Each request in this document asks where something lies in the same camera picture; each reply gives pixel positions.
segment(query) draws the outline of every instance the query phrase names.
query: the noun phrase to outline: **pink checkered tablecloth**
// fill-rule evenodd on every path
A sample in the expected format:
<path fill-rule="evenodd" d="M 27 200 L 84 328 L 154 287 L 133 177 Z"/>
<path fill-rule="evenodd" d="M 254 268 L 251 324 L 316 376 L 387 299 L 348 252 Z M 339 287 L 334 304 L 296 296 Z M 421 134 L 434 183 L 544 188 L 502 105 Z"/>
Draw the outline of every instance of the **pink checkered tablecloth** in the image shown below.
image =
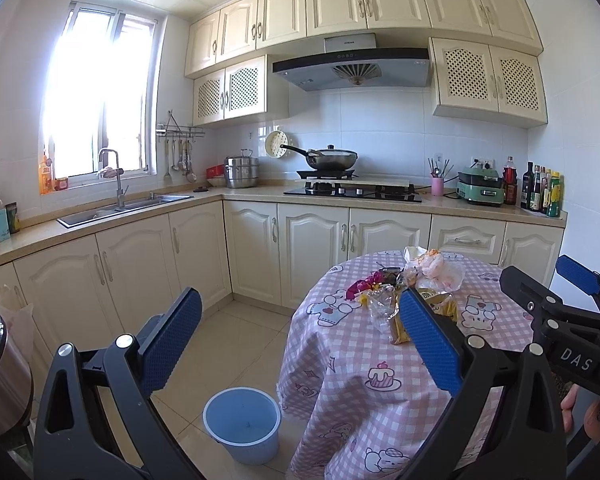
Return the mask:
<path fill-rule="evenodd" d="M 500 269 L 445 253 L 465 267 L 458 326 L 493 347 L 521 351 L 530 316 L 500 291 Z M 380 267 L 403 266 L 401 251 L 366 254 L 325 274 L 293 316 L 278 381 L 283 416 L 307 422 L 289 466 L 301 480 L 395 478 L 433 429 L 450 396 L 434 384 L 413 343 L 389 344 L 345 290 Z M 480 451 L 495 414 L 494 388 L 459 465 Z"/>

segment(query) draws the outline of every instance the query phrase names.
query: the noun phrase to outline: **blue bucket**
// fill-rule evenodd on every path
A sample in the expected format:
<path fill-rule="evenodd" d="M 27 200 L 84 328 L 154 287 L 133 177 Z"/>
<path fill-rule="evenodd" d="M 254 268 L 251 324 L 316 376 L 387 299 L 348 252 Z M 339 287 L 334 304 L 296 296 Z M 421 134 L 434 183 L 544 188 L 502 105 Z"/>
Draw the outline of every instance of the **blue bucket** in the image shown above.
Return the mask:
<path fill-rule="evenodd" d="M 255 388 L 229 388 L 211 397 L 202 420 L 209 435 L 237 462 L 260 465 L 278 452 L 280 409 Z"/>

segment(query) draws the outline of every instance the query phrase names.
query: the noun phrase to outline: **tile floor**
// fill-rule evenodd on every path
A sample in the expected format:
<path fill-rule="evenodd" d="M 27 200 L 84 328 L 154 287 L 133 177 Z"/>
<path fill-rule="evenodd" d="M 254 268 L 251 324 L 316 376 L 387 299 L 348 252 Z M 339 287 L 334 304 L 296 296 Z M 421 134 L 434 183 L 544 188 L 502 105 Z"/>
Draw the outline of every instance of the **tile floor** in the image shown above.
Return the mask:
<path fill-rule="evenodd" d="M 171 433 L 208 480 L 283 480 L 304 427 L 283 420 L 280 450 L 269 463 L 245 466 L 209 437 L 202 410 L 213 394 L 231 386 L 251 386 L 277 399 L 276 382 L 290 318 L 234 301 L 203 317 L 167 386 L 152 396 Z M 102 391 L 109 423 L 125 459 L 139 465 L 108 390 Z"/>

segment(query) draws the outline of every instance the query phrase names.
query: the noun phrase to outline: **bucket rim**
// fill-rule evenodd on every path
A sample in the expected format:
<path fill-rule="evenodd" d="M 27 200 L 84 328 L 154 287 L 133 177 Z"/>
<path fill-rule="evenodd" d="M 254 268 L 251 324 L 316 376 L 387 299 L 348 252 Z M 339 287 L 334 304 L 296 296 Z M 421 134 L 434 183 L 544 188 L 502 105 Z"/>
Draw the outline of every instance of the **bucket rim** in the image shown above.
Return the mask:
<path fill-rule="evenodd" d="M 214 401 L 214 399 L 216 397 L 219 397 L 220 395 L 230 392 L 230 391 L 233 391 L 233 390 L 251 390 L 252 392 L 257 392 L 257 393 L 261 394 L 263 397 L 266 397 L 267 399 L 269 399 L 269 401 L 272 403 L 273 407 L 275 408 L 276 423 L 273 425 L 272 430 L 269 431 L 269 433 L 267 433 L 261 439 L 255 440 L 254 442 L 245 442 L 243 444 L 240 444 L 238 442 L 231 442 L 229 440 L 225 440 L 224 438 L 221 438 L 220 436 L 217 436 L 216 432 L 211 430 L 211 428 L 209 427 L 209 424 L 206 421 L 206 410 L 208 409 L 208 407 L 211 405 L 211 403 Z M 280 428 L 281 421 L 282 421 L 282 413 L 280 412 L 280 407 L 278 406 L 278 403 L 274 400 L 274 398 L 271 397 L 267 392 L 263 392 L 262 390 L 259 390 L 257 388 L 250 388 L 248 386 L 235 386 L 233 388 L 227 388 L 225 390 L 222 390 L 221 392 L 216 393 L 213 397 L 211 397 L 206 402 L 205 409 L 202 411 L 202 422 L 205 425 L 205 429 L 209 432 L 209 435 L 211 435 L 211 437 L 216 442 L 220 442 L 221 444 L 227 444 L 228 446 L 234 446 L 234 447 L 250 447 L 250 446 L 256 446 L 257 444 L 263 443 L 264 441 L 268 440 L 272 435 L 274 435 L 276 433 L 276 431 Z"/>

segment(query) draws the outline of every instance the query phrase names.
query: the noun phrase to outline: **blue textured pad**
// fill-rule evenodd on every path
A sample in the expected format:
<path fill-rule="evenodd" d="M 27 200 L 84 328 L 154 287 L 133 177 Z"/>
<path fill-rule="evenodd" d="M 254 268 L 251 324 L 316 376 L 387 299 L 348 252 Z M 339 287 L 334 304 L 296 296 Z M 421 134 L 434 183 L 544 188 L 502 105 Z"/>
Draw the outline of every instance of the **blue textured pad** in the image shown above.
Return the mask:
<path fill-rule="evenodd" d="M 436 386 L 452 397 L 462 385 L 459 356 L 442 330 L 436 325 L 432 311 L 426 312 L 412 290 L 400 296 L 400 321 L 413 340 Z"/>
<path fill-rule="evenodd" d="M 142 343 L 138 356 L 145 397 L 164 388 L 201 317 L 200 294 L 187 287 Z"/>
<path fill-rule="evenodd" d="M 600 292 L 598 278 L 587 267 L 563 254 L 555 263 L 555 270 L 565 280 L 573 283 L 585 294 L 593 296 Z"/>

